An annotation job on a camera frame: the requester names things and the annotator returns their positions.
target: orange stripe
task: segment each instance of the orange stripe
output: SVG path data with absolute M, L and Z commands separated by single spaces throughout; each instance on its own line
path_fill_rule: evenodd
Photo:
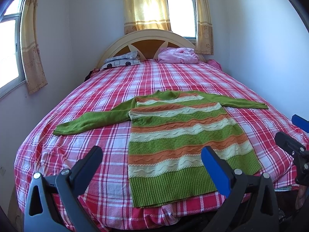
M 192 108 L 206 108 L 206 107 L 212 107 L 215 106 L 217 103 L 206 103 L 206 104 L 199 104 L 199 105 L 191 105 L 187 107 Z M 132 112 L 160 112 L 160 111 L 170 111 L 170 110 L 177 110 L 180 108 L 183 108 L 184 106 L 181 104 L 162 104 L 162 105 L 156 105 L 156 106 L 140 106 L 132 109 Z
M 199 96 L 197 93 L 186 93 L 186 92 L 181 92 L 179 93 L 178 97 L 177 98 L 182 98 L 182 97 L 187 97 L 187 96 Z M 142 97 L 135 97 L 136 101 L 140 102 L 140 103 L 144 103 L 148 100 L 156 100 L 156 101 L 161 101 L 161 100 L 164 100 L 164 99 L 160 99 L 160 98 L 157 98 L 157 97 L 153 97 L 153 98 L 142 98 Z
M 131 127 L 131 133 L 159 132 L 159 131 L 172 130 L 176 128 L 192 127 L 196 124 L 208 125 L 211 123 L 221 121 L 225 118 L 230 119 L 231 116 L 228 113 L 226 113 L 226 114 L 221 114 L 217 117 L 209 117 L 209 118 L 202 119 L 202 120 L 191 119 L 188 122 L 173 122 L 173 123 L 162 124 L 162 125 L 152 126 L 152 127 L 133 126 Z
M 178 159 L 183 155 L 200 154 L 205 146 L 211 146 L 213 149 L 222 150 L 232 144 L 242 144 L 248 140 L 245 133 L 239 136 L 230 136 L 224 141 L 210 141 L 204 145 L 188 145 L 177 150 L 164 150 L 158 153 L 143 154 L 143 155 L 130 155 L 128 158 L 129 164 L 155 164 L 167 159 Z

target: curtain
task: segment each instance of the curtain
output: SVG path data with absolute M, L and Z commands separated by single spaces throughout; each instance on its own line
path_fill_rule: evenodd
M 213 55 L 214 36 L 208 0 L 196 0 L 197 36 L 195 53 Z
M 159 29 L 171 31 L 167 0 L 124 0 L 125 34 Z
M 37 1 L 25 0 L 20 27 L 21 57 L 29 94 L 47 85 L 37 43 Z

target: metal screw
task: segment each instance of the metal screw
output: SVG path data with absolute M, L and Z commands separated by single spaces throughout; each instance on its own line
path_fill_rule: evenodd
M 64 170 L 61 171 L 62 175 L 68 175 L 69 173 L 70 173 L 69 169 L 64 169 Z
M 235 170 L 234 170 L 234 173 L 236 174 L 236 175 L 242 175 L 242 170 L 241 169 L 239 169 L 239 168 L 236 168 Z
M 38 178 L 40 178 L 41 177 L 41 174 L 40 173 L 35 173 L 34 175 L 33 175 L 33 178 L 35 178 L 35 179 L 38 179 Z
M 269 175 L 269 173 L 263 173 L 263 177 L 264 177 L 265 179 L 269 179 L 269 178 L 270 178 L 270 175 Z

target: sweater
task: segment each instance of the sweater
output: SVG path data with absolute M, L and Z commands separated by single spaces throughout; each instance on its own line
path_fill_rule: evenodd
M 58 125 L 54 134 L 69 135 L 130 119 L 128 175 L 133 206 L 160 206 L 216 190 L 201 161 L 205 146 L 233 169 L 252 175 L 261 168 L 248 137 L 222 105 L 267 109 L 263 103 L 199 91 L 157 91 L 109 112 L 85 113 Z

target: arched headboard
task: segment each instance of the arched headboard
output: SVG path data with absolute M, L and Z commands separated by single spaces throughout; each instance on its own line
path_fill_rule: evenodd
M 103 54 L 97 68 L 101 68 L 104 60 L 110 57 L 123 55 L 130 51 L 138 51 L 141 61 L 146 59 L 157 59 L 159 48 L 192 48 L 195 46 L 186 38 L 173 32 L 163 30 L 141 30 L 132 32 L 118 39 Z M 202 55 L 199 55 L 201 61 L 205 62 Z

